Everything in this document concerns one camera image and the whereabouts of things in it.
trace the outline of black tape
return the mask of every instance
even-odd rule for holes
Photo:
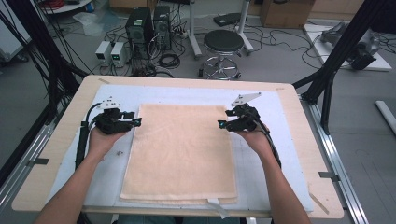
[[[330,178],[330,180],[332,182],[337,182],[340,181],[340,176],[339,175],[335,175],[331,172],[319,172],[319,176],[321,178]]]
[[[33,167],[34,165],[47,165],[50,159],[36,158],[34,161],[28,161],[26,166]]]

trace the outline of beige cloth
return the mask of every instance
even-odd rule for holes
[[[237,192],[230,134],[218,119],[223,105],[141,105],[142,126],[120,198],[144,203],[235,202]]]

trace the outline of person's left arm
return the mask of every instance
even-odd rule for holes
[[[93,128],[87,157],[44,206],[35,223],[76,223],[97,165],[123,135],[106,135]]]

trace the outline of computer tower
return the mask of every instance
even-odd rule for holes
[[[157,6],[154,10],[154,32],[157,36],[156,45],[158,49],[172,49],[171,23],[169,6]]]
[[[150,41],[154,37],[151,13],[148,7],[134,7],[125,24],[133,59],[149,59]]]

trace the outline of white board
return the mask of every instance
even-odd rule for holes
[[[331,43],[322,43],[319,39],[322,31],[330,30],[332,29],[332,26],[321,26],[321,25],[312,25],[312,24],[306,24],[304,26],[306,30],[306,34],[309,37],[309,40],[311,43],[314,43],[314,49],[315,52],[317,53],[318,56],[320,56],[320,61],[322,63],[326,62],[327,58],[329,58],[330,53],[332,52],[333,46]],[[376,61],[373,61],[370,63],[366,68],[363,70],[371,70],[371,71],[390,71],[392,67],[378,54],[375,53],[373,55],[374,58],[376,58]],[[344,62],[341,68],[346,68],[346,69],[353,69],[348,62]]]
[[[239,94],[256,92],[259,91],[103,85],[96,93],[92,105],[100,103],[108,99],[109,96],[112,96],[115,101],[121,104],[121,111],[134,111],[136,114],[140,104],[225,105],[227,109],[232,109],[231,103]],[[257,108],[262,121],[271,129],[271,136],[278,150],[279,157],[282,160],[282,171],[296,192],[297,197],[302,202],[305,211],[313,211],[313,204],[308,194],[304,175],[293,140],[290,136],[289,126],[286,122],[277,93],[274,91],[262,91],[262,96],[249,102],[249,104]],[[90,119],[101,112],[99,109],[94,109]],[[76,137],[64,156],[49,199],[74,172],[78,135],[79,131],[77,130]],[[210,209],[205,205],[174,206],[120,201],[122,180],[130,155],[133,135],[134,130],[124,135],[107,153],[105,160],[99,163],[84,205]],[[231,133],[231,138],[235,161],[238,202],[235,204],[225,204],[223,208],[227,210],[269,211],[270,204],[264,172],[257,154],[236,133]]]

